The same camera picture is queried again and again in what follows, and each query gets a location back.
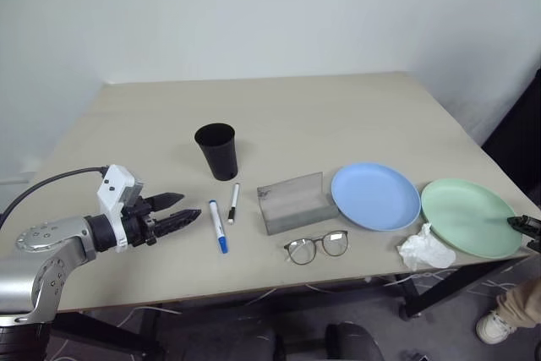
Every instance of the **blue marker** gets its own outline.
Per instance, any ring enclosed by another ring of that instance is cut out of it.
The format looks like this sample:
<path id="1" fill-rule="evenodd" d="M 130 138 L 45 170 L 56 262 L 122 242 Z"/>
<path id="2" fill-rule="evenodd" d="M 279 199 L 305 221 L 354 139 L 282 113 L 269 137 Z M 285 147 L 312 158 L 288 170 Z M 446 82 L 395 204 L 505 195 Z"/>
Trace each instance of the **blue marker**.
<path id="1" fill-rule="evenodd" d="M 218 237 L 218 243 L 220 244 L 221 252 L 227 253 L 227 240 L 226 234 L 223 232 L 223 226 L 221 225 L 220 214 L 218 213 L 218 204 L 215 200 L 209 201 L 210 215 L 214 222 L 214 228 L 216 230 L 216 236 Z"/>

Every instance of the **blue plate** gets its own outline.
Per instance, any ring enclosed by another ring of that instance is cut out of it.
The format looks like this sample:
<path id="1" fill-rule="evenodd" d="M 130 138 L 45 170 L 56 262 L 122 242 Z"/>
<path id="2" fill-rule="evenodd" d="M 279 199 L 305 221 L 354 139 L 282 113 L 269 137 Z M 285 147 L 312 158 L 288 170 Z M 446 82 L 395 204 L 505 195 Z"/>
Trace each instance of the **blue plate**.
<path id="1" fill-rule="evenodd" d="M 335 174 L 331 192 L 344 216 L 371 230 L 407 227 L 421 211 L 417 189 L 401 173 L 385 165 L 348 165 Z"/>

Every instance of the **white sneaker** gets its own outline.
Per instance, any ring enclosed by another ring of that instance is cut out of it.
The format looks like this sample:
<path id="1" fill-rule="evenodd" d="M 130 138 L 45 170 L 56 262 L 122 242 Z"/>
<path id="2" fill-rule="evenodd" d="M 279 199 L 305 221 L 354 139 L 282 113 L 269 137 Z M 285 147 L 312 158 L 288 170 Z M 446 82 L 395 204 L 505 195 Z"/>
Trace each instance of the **white sneaker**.
<path id="1" fill-rule="evenodd" d="M 475 331 L 479 340 L 482 342 L 486 344 L 498 344 L 514 333 L 516 327 L 508 325 L 495 310 L 491 310 L 488 315 L 477 322 Z"/>

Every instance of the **marker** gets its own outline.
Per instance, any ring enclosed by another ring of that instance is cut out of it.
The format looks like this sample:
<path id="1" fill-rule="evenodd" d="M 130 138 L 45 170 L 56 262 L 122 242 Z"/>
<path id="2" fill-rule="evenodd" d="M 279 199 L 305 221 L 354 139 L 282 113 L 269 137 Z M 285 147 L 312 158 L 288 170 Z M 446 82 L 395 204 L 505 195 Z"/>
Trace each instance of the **marker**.
<path id="1" fill-rule="evenodd" d="M 233 195 L 231 198 L 231 209 L 229 209 L 229 216 L 227 222 L 233 224 L 235 222 L 235 209 L 237 208 L 238 190 L 240 189 L 240 183 L 233 185 Z"/>
<path id="2" fill-rule="evenodd" d="M 210 206 L 210 215 L 212 216 L 212 221 L 214 222 L 214 228 L 216 230 L 216 236 L 218 237 L 218 244 L 220 244 L 220 249 L 222 254 L 227 253 L 227 241 L 226 235 L 223 232 L 223 226 L 221 225 L 220 214 L 218 213 L 218 204 L 215 200 L 209 201 Z"/>

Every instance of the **green plate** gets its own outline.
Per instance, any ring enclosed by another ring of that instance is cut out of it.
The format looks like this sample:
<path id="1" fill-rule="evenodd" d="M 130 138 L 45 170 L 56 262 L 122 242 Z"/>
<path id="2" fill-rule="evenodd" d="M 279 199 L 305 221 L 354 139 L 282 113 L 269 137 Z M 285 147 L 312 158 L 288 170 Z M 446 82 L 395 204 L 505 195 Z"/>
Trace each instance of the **green plate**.
<path id="1" fill-rule="evenodd" d="M 504 258 L 521 246 L 522 235 L 507 224 L 513 209 L 494 192 L 462 179 L 439 179 L 421 193 L 432 230 L 466 253 Z"/>

